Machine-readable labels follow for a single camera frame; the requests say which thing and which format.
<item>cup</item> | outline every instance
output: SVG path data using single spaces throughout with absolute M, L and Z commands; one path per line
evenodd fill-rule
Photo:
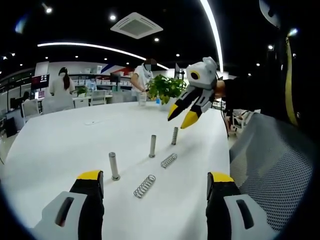
M 145 106 L 147 101 L 147 93 L 145 92 L 139 92 L 138 94 L 138 104 L 139 106 Z

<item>recessed light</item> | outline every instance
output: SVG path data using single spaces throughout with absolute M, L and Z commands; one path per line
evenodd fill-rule
M 45 10 L 46 14 L 50 14 L 52 13 L 52 8 L 51 7 L 47 7 L 47 9 Z

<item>hand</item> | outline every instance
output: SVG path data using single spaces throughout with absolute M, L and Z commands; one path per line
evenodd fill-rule
M 225 89 L 226 89 L 225 82 L 222 80 L 217 81 L 215 89 L 214 89 L 214 97 L 216 99 L 220 99 L 222 97 L 225 97 L 226 96 Z

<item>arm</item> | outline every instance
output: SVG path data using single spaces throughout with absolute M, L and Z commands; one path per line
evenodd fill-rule
M 55 87 L 54 87 L 54 83 L 52 82 L 51 84 L 49 84 L 49 92 L 52 96 L 55 95 Z
M 130 79 L 130 83 L 132 83 L 132 85 L 139 89 L 141 92 L 145 92 L 146 90 L 138 83 L 138 77 L 139 75 L 137 73 L 134 73 Z
M 72 94 L 72 92 L 73 92 L 74 90 L 76 90 L 75 83 L 74 83 L 74 81 L 72 81 L 71 78 L 70 78 L 70 86 L 69 86 L 70 94 Z
M 227 109 L 254 111 L 261 109 L 264 101 L 267 101 L 267 87 L 263 77 L 237 77 L 218 81 L 215 96 L 225 98 Z

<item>led strip light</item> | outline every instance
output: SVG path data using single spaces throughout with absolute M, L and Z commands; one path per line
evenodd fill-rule
M 46 46 L 83 46 L 83 47 L 90 47 L 90 48 L 97 48 L 97 49 L 104 49 L 104 50 L 109 50 L 109 51 L 113 51 L 113 52 L 117 52 L 120 54 L 126 54 L 129 55 L 131 57 L 135 57 L 137 59 L 141 59 L 141 60 L 146 60 L 145 57 L 142 56 L 138 56 L 135 55 L 133 53 L 127 52 L 127 51 L 122 51 L 119 49 L 115 49 L 115 48 L 111 48 L 111 47 L 107 47 L 107 46 L 99 46 L 99 45 L 94 45 L 94 44 L 87 44 L 87 43 L 78 43 L 78 42 L 49 42 L 49 43 L 42 43 L 42 44 L 38 44 L 38 47 L 46 47 Z M 163 66 L 159 63 L 157 63 L 157 65 L 165 70 L 169 70 L 169 68 L 167 68 L 166 66 Z
M 216 44 L 216 50 L 218 52 L 218 58 L 219 58 L 219 64 L 220 64 L 220 72 L 223 73 L 224 72 L 224 62 L 223 62 L 223 58 L 222 58 L 222 48 L 221 48 L 221 43 L 220 43 L 220 38 L 219 38 L 219 33 L 218 33 L 218 28 L 217 28 L 217 24 L 214 18 L 214 15 L 211 11 L 210 5 L 208 3 L 208 0 L 200 0 L 204 11 L 209 19 L 211 28 L 212 28 L 212 32 L 213 32 L 213 36 L 214 36 L 214 41 Z

